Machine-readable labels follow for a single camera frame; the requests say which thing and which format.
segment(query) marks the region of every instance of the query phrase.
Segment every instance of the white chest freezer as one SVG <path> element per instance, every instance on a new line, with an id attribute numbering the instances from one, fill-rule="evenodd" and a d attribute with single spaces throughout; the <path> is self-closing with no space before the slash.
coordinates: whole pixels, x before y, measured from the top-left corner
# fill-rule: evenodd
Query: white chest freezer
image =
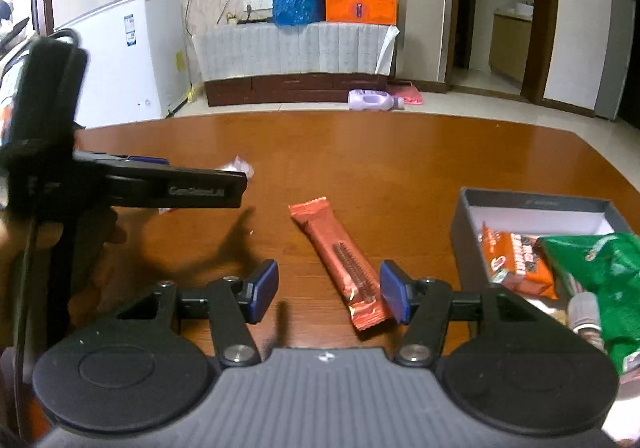
<path id="1" fill-rule="evenodd" d="M 78 124 L 160 119 L 185 100 L 190 82 L 180 0 L 114 0 L 58 28 L 78 32 L 89 52 Z"/>

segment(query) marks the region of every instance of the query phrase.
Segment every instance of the red snack wrapper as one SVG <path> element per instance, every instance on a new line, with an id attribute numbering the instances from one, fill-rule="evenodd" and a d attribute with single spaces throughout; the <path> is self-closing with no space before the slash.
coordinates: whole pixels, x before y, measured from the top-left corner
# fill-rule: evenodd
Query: red snack wrapper
<path id="1" fill-rule="evenodd" d="M 363 331 L 390 318 L 380 294 L 378 274 L 335 218 L 329 201 L 322 197 L 289 206 L 289 212 L 318 251 L 356 329 Z"/>
<path id="2" fill-rule="evenodd" d="M 520 294 L 557 300 L 554 277 L 535 249 L 538 237 L 494 231 L 482 224 L 482 252 L 491 281 Z"/>

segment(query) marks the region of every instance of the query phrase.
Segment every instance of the power cord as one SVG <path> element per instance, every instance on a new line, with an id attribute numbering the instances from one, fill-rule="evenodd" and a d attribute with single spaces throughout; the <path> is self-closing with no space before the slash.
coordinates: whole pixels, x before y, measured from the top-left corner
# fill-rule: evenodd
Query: power cord
<path id="1" fill-rule="evenodd" d="M 189 30 L 189 7 L 191 5 L 191 0 L 187 0 L 187 8 L 184 10 L 184 28 L 187 30 L 187 34 L 190 37 L 193 37 L 191 31 Z"/>
<path id="2" fill-rule="evenodd" d="M 218 17 L 218 21 L 216 23 L 216 25 L 220 25 L 220 20 L 222 20 L 222 15 L 225 13 L 226 8 L 229 6 L 229 2 L 231 0 L 226 0 L 225 6 L 222 8 L 222 12 L 220 13 L 220 16 Z"/>
<path id="3" fill-rule="evenodd" d="M 18 423 L 18 433 L 22 439 L 28 439 L 28 419 L 25 416 L 24 394 L 22 392 L 22 378 L 24 368 L 24 346 L 27 332 L 27 316 L 29 311 L 29 274 L 33 263 L 33 252 L 35 250 L 36 235 L 38 233 L 38 221 L 35 209 L 29 221 L 27 234 L 27 245 L 22 259 L 22 270 L 20 271 L 20 291 L 18 294 L 18 331 L 15 341 L 14 359 L 14 399 L 15 416 Z"/>

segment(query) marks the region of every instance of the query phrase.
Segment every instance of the small bottle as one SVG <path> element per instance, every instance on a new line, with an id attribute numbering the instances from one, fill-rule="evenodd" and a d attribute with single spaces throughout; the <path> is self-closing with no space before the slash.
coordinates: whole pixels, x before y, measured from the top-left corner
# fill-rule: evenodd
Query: small bottle
<path id="1" fill-rule="evenodd" d="M 596 295 L 590 292 L 578 293 L 569 302 L 567 308 L 569 328 L 580 338 L 604 352 L 600 309 Z"/>
<path id="2" fill-rule="evenodd" d="M 404 108 L 402 97 L 393 97 L 378 90 L 352 90 L 349 92 L 350 110 L 393 110 Z"/>

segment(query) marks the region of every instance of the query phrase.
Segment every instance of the wooden table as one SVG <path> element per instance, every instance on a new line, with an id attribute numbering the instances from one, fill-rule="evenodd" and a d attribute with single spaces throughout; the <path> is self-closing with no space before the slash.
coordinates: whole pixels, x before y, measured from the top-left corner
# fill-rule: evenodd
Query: wooden table
<path id="1" fill-rule="evenodd" d="M 303 111 L 169 119 L 84 131 L 87 150 L 166 157 L 215 168 L 236 155 L 255 168 L 241 209 L 125 210 L 129 243 L 108 303 L 173 279 L 204 285 L 280 265 L 280 289 L 251 327 L 263 355 L 273 346 L 393 348 L 402 331 L 383 323 L 358 336 L 344 304 L 287 206 L 327 196 L 375 268 L 385 258 L 414 277 L 458 287 L 449 225 L 461 187 L 611 199 L 640 231 L 640 194 L 573 133 L 524 124 L 415 113 Z M 183 333 L 211 353 L 205 322 Z M 454 323 L 449 352 L 466 340 Z"/>

